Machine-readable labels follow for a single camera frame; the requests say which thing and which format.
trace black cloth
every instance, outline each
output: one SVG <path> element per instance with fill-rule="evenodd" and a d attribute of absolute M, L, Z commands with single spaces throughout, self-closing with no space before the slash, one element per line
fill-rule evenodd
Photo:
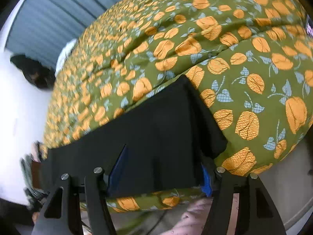
<path fill-rule="evenodd" d="M 190 188 L 203 182 L 200 152 L 217 157 L 227 140 L 186 76 L 73 143 L 49 149 L 41 165 L 43 189 L 63 173 L 82 186 L 102 167 L 109 197 Z"/>
<path fill-rule="evenodd" d="M 42 64 L 26 57 L 24 54 L 12 56 L 10 62 L 19 68 L 25 79 L 39 89 L 51 89 L 55 82 L 54 71 L 42 66 Z"/>

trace pink fabric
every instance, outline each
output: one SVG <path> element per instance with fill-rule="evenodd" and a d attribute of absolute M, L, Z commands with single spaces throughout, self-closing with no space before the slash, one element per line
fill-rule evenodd
<path fill-rule="evenodd" d="M 190 204 L 187 211 L 182 215 L 181 220 L 173 227 L 173 229 L 161 233 L 160 235 L 201 235 L 211 209 L 212 201 L 213 198 L 203 198 Z M 239 195 L 234 194 L 227 235 L 235 234 L 238 201 Z"/>

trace white surface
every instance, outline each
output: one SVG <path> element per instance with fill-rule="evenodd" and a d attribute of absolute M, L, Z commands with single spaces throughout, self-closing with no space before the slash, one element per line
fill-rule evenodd
<path fill-rule="evenodd" d="M 67 59 L 67 57 L 71 54 L 72 49 L 74 48 L 75 44 L 77 42 L 77 39 L 73 39 L 69 41 L 65 47 L 62 49 L 58 60 L 57 60 L 57 65 L 55 67 L 55 76 L 59 73 L 60 70 L 62 70 L 62 67 Z"/>
<path fill-rule="evenodd" d="M 10 27 L 24 0 L 19 1 L 0 31 L 0 197 L 27 204 L 19 159 L 30 153 L 31 143 L 42 140 L 50 91 L 41 91 L 10 63 L 4 50 Z"/>
<path fill-rule="evenodd" d="M 293 226 L 291 226 L 290 229 L 288 229 L 288 231 L 286 232 L 287 235 L 297 235 L 306 224 L 312 213 L 313 207 L 308 212 L 306 212 L 298 222 L 296 222 Z"/>

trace person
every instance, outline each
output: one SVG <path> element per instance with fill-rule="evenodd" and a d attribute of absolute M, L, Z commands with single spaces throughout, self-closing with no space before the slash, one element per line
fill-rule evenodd
<path fill-rule="evenodd" d="M 25 54 L 14 55 L 10 58 L 18 69 L 20 69 L 25 79 L 39 89 L 52 89 L 55 82 L 54 71 L 44 67 L 39 61 Z"/>
<path fill-rule="evenodd" d="M 201 235 L 212 206 L 213 198 L 207 197 L 190 203 L 178 223 L 160 235 Z M 239 194 L 234 194 L 227 235 L 234 235 L 239 205 Z"/>

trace white wall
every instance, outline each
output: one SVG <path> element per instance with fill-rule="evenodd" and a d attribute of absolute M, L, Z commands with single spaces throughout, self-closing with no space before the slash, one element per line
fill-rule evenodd
<path fill-rule="evenodd" d="M 32 86 L 10 63 L 11 52 L 3 49 L 15 7 L 0 32 L 0 197 L 27 204 L 19 159 L 30 153 L 31 143 L 42 141 L 51 91 Z"/>

